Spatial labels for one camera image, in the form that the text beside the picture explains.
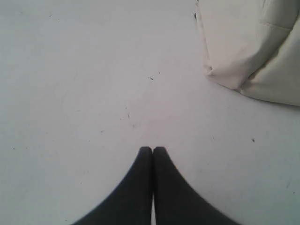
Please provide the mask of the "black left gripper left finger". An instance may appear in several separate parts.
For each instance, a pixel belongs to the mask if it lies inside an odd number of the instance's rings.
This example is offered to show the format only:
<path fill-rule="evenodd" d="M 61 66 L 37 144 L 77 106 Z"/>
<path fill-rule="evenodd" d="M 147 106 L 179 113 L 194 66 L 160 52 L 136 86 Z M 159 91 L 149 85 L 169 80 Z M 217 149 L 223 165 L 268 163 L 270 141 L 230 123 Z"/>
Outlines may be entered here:
<path fill-rule="evenodd" d="M 119 185 L 75 225 L 150 225 L 153 199 L 152 149 L 141 147 Z"/>

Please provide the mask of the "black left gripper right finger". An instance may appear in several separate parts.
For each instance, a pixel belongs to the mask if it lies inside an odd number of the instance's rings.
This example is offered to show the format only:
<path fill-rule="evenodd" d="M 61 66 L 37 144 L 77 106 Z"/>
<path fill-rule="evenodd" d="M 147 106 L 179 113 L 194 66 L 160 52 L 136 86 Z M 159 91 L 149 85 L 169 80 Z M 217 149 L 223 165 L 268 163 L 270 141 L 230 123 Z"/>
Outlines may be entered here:
<path fill-rule="evenodd" d="M 158 225 L 236 225 L 182 177 L 166 148 L 153 150 L 153 194 Z"/>

